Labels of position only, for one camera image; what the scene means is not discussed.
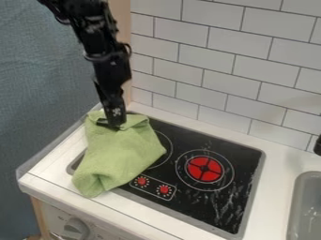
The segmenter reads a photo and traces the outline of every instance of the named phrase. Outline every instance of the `stove knob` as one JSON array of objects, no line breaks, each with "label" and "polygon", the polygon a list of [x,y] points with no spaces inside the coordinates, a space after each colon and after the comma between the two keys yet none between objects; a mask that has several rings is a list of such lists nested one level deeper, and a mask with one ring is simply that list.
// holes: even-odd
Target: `stove knob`
[{"label": "stove knob", "polygon": [[87,240],[90,236],[90,229],[80,219],[73,217],[64,226],[61,234],[63,239]]},{"label": "stove knob", "polygon": [[172,188],[167,185],[160,185],[157,187],[157,194],[169,197],[172,194]]},{"label": "stove knob", "polygon": [[146,188],[149,185],[149,179],[144,176],[139,176],[135,179],[135,185]]},{"label": "stove knob", "polygon": [[160,186],[160,193],[167,194],[169,192],[168,186]]}]

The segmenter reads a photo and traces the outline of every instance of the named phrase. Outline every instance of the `white subway tile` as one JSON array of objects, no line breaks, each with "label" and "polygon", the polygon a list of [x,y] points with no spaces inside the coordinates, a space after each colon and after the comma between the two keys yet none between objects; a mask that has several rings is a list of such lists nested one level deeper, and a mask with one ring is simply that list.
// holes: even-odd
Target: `white subway tile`
[{"label": "white subway tile", "polygon": [[242,30],[256,34],[308,41],[313,25],[313,17],[246,8]]},{"label": "white subway tile", "polygon": [[172,97],[175,94],[175,82],[135,71],[132,72],[132,86]]},{"label": "white subway tile", "polygon": [[321,95],[293,88],[263,83],[259,100],[306,113],[321,113]]},{"label": "white subway tile", "polygon": [[243,7],[194,0],[184,1],[183,21],[186,22],[238,30],[242,15]]},{"label": "white subway tile", "polygon": [[180,19],[181,0],[131,0],[131,11],[168,19]]},{"label": "white subway tile", "polygon": [[296,88],[321,94],[321,71],[303,68]]},{"label": "white subway tile", "polygon": [[252,121],[250,135],[301,150],[306,149],[310,140],[310,134],[259,121]]},{"label": "white subway tile", "polygon": [[216,0],[216,2],[279,10],[281,0]]},{"label": "white subway tile", "polygon": [[321,133],[321,117],[304,112],[288,110],[283,125],[316,135]]},{"label": "white subway tile", "polygon": [[186,22],[156,19],[155,36],[200,47],[206,46],[208,27]]},{"label": "white subway tile", "polygon": [[313,149],[314,149],[314,146],[315,146],[315,142],[316,142],[316,140],[318,139],[318,137],[319,137],[319,136],[312,136],[311,141],[310,141],[309,146],[308,146],[308,149],[307,149],[308,152],[313,153]]},{"label": "white subway tile", "polygon": [[285,64],[237,56],[234,74],[263,82],[294,86],[298,70],[298,67]]},{"label": "white subway tile", "polygon": [[321,19],[317,19],[311,42],[321,44]]},{"label": "white subway tile", "polygon": [[152,105],[152,93],[142,90],[142,89],[132,87],[131,88],[131,100],[151,106]]},{"label": "white subway tile", "polygon": [[154,108],[196,119],[198,105],[176,98],[154,94]]},{"label": "white subway tile", "polygon": [[178,44],[165,40],[131,35],[131,47],[135,53],[146,54],[167,60],[176,61]]},{"label": "white subway tile", "polygon": [[151,74],[153,68],[153,58],[134,53],[131,56],[131,68],[136,71],[142,71]]},{"label": "white subway tile", "polygon": [[211,108],[223,110],[227,95],[207,90],[202,87],[178,83],[176,97]]},{"label": "white subway tile", "polygon": [[201,85],[203,70],[197,67],[155,59],[154,74],[183,83]]},{"label": "white subway tile", "polygon": [[228,97],[226,110],[278,125],[281,124],[285,114],[285,108],[234,96]]},{"label": "white subway tile", "polygon": [[153,18],[131,13],[131,32],[153,37]]},{"label": "white subway tile", "polygon": [[179,62],[183,64],[231,73],[233,61],[230,53],[180,45]]},{"label": "white subway tile", "polygon": [[321,69],[321,46],[274,39],[269,59],[306,68]]},{"label": "white subway tile", "polygon": [[203,86],[227,94],[256,98],[260,82],[206,70]]},{"label": "white subway tile", "polygon": [[247,133],[251,119],[201,106],[198,120],[233,131]]},{"label": "white subway tile", "polygon": [[284,0],[283,11],[321,16],[320,0]]},{"label": "white subway tile", "polygon": [[211,28],[208,48],[230,53],[267,58],[271,37]]}]

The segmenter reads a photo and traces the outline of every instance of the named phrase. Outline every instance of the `stovetop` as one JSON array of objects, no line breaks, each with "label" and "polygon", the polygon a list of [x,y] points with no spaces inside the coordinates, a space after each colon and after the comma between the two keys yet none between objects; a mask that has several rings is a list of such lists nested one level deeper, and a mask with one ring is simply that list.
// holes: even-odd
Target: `stovetop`
[{"label": "stovetop", "polygon": [[155,119],[150,124],[167,153],[115,192],[211,233],[241,238],[262,152]]}]

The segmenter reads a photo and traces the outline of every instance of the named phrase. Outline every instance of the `red burner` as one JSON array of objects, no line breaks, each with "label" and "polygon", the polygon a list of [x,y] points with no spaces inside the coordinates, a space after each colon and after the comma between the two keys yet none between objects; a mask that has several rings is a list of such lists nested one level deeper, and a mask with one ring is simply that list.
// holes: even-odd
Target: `red burner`
[{"label": "red burner", "polygon": [[196,157],[188,163],[190,176],[201,182],[214,182],[222,176],[221,164],[210,157]]}]

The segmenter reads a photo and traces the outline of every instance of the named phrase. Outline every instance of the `tile backsplash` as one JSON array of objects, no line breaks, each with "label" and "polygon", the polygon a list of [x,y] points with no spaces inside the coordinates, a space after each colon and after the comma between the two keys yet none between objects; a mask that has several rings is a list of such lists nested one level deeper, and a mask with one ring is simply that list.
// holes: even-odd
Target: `tile backsplash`
[{"label": "tile backsplash", "polygon": [[320,0],[131,0],[133,101],[312,151]]}]

